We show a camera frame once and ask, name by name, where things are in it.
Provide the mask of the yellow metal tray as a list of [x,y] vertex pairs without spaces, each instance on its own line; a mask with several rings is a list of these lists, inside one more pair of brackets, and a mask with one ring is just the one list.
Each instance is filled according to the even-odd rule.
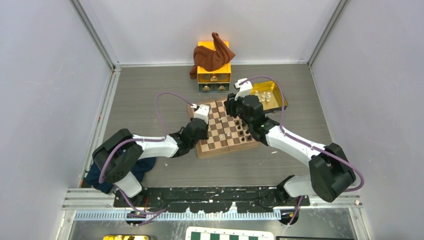
[[288,106],[286,98],[282,97],[278,86],[273,81],[253,83],[250,94],[258,97],[267,114],[281,111],[282,106],[285,110]]

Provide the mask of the wooden chess board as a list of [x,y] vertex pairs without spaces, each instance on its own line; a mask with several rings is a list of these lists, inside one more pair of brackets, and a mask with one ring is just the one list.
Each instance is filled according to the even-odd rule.
[[199,158],[221,155],[257,147],[248,130],[247,124],[239,117],[226,114],[225,98],[198,102],[198,105],[210,107],[208,114],[207,139],[196,144],[196,153]]

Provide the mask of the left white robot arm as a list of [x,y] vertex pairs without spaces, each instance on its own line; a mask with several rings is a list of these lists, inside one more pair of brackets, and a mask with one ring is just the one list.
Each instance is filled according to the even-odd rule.
[[137,162],[148,158],[178,158],[186,155],[201,140],[208,138],[208,105],[192,106],[194,115],[185,127],[164,137],[145,137],[120,129],[92,153],[100,169],[99,182],[116,185],[133,206],[141,206],[146,193],[131,172]]

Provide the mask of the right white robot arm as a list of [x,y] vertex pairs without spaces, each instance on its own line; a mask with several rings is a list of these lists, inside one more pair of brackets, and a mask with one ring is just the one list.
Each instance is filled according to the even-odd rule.
[[238,80],[234,87],[237,93],[230,93],[224,102],[227,115],[240,118],[255,141],[289,154],[309,170],[306,175],[289,176],[277,186],[281,204],[291,205],[297,197],[307,195],[331,203],[356,181],[354,167],[339,145],[318,144],[267,117],[259,98],[251,94],[253,85],[248,79]]

